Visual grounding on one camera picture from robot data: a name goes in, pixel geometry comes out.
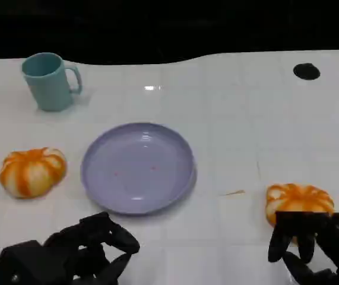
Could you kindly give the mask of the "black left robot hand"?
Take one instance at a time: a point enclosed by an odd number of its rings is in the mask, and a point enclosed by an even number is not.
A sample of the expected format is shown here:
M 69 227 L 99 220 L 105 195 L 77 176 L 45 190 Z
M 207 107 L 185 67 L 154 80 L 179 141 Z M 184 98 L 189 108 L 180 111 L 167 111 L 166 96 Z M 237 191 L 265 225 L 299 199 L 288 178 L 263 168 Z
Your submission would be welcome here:
M 67 284 L 118 284 L 140 250 L 136 238 L 105 211 L 52 234 L 43 247 L 63 265 Z

